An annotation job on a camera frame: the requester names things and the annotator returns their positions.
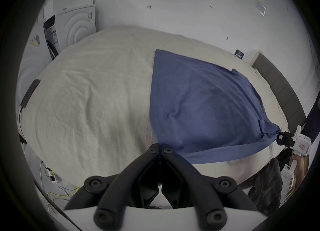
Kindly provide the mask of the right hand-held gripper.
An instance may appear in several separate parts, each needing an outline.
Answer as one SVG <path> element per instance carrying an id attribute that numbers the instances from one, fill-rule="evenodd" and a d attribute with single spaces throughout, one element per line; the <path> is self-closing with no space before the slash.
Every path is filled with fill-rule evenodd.
<path id="1" fill-rule="evenodd" d="M 280 132 L 276 138 L 276 142 L 279 146 L 285 146 L 292 149 L 293 154 L 308 156 L 310 153 L 311 139 L 301 134 L 301 126 L 297 126 L 294 134 L 289 132 Z M 280 206 L 285 204 L 289 199 L 290 195 L 295 190 L 296 176 L 294 174 L 296 163 L 293 165 L 285 164 L 282 171 L 282 191 L 280 197 Z"/>

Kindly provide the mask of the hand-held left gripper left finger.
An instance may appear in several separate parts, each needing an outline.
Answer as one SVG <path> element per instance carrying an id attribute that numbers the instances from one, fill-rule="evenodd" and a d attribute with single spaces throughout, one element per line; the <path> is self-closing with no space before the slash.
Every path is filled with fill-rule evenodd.
<path id="1" fill-rule="evenodd" d="M 95 224 L 122 224 L 134 184 L 138 184 L 141 177 L 153 167 L 155 171 L 151 173 L 151 178 L 154 178 L 151 181 L 151 187 L 154 187 L 154 193 L 144 199 L 140 188 L 135 188 L 134 196 L 138 198 L 133 199 L 133 202 L 139 207 L 146 208 L 150 205 L 151 199 L 158 194 L 158 161 L 159 146 L 152 144 L 121 173 L 108 177 L 88 177 L 79 191 L 66 204 L 64 211 L 96 206 L 93 215 Z"/>

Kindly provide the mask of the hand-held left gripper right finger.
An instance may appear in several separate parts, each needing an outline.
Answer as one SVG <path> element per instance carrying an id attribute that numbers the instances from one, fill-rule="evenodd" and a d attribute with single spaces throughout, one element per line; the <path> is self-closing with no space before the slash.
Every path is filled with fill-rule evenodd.
<path id="1" fill-rule="evenodd" d="M 202 175 L 169 145 L 160 150 L 162 193 L 174 209 L 193 206 L 198 224 L 226 224 L 225 207 L 258 212 L 233 178 Z"/>

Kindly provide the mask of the person's right hand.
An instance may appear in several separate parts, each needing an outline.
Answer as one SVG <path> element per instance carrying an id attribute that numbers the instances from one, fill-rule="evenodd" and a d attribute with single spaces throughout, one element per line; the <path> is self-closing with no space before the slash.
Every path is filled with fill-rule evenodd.
<path id="1" fill-rule="evenodd" d="M 290 157 L 290 165 L 293 165 L 293 163 L 296 163 L 294 174 L 296 176 L 304 176 L 304 156 L 303 155 L 296 155 L 292 154 Z"/>

